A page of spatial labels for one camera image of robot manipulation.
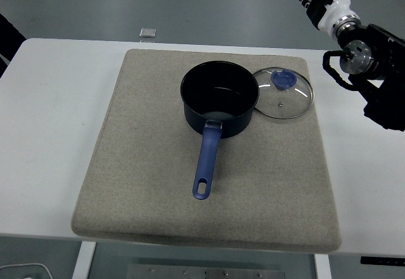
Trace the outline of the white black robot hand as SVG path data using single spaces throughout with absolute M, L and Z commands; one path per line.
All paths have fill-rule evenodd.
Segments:
M 346 25 L 359 25 L 359 16 L 351 10 L 351 0 L 296 0 L 319 31 L 337 39 Z

